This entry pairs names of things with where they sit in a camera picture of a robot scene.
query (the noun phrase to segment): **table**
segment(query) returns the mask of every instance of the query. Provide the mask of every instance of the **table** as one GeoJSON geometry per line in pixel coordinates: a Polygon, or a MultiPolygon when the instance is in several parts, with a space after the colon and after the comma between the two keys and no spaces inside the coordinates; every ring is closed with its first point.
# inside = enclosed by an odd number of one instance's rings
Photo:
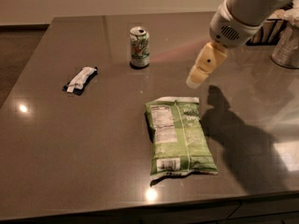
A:
{"type": "Polygon", "coordinates": [[[217,212],[176,210],[169,220],[195,222],[227,218],[241,198],[297,193],[298,70],[274,64],[272,47],[243,47],[199,89],[185,85],[212,15],[55,18],[0,110],[0,219],[148,208],[150,223],[163,208],[222,202],[217,212]],[[150,33],[141,70],[129,65],[136,25],[150,33]],[[98,67],[85,92],[63,92],[85,65],[98,67]],[[144,104],[163,96],[199,97],[219,174],[165,179],[151,202],[144,104]]]}

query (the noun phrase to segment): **silver can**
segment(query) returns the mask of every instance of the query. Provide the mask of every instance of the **silver can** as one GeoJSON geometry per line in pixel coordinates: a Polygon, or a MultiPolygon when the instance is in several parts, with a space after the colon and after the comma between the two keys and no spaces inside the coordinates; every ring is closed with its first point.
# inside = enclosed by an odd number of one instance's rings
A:
{"type": "Polygon", "coordinates": [[[130,31],[131,61],[133,68],[144,68],[150,64],[150,34],[145,27],[136,26],[130,31]]]}

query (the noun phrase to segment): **robotic arm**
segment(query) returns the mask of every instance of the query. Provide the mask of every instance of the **robotic arm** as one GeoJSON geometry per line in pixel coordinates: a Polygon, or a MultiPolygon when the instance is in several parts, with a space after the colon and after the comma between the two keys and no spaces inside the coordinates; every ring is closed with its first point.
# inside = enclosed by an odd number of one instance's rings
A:
{"type": "Polygon", "coordinates": [[[224,0],[210,23],[210,37],[199,53],[187,85],[197,88],[227,57],[227,49],[243,46],[276,10],[292,0],[224,0]]]}

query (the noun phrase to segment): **dark floor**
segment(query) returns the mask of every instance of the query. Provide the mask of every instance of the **dark floor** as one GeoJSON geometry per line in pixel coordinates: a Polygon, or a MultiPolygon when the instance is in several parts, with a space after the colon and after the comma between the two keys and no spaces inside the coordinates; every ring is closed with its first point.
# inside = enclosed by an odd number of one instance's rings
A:
{"type": "MultiPolygon", "coordinates": [[[[0,107],[7,99],[44,34],[45,30],[0,30],[0,107]]],[[[299,224],[299,213],[220,220],[208,223],[299,224]]]]}

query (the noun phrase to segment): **green plastic package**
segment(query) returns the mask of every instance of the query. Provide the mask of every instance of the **green plastic package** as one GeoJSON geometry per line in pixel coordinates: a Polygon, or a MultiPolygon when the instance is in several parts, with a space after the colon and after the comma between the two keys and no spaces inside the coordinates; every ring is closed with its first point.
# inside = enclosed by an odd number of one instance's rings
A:
{"type": "Polygon", "coordinates": [[[163,97],[146,103],[149,137],[153,144],[151,178],[216,175],[218,169],[206,144],[195,97],[163,97]]]}

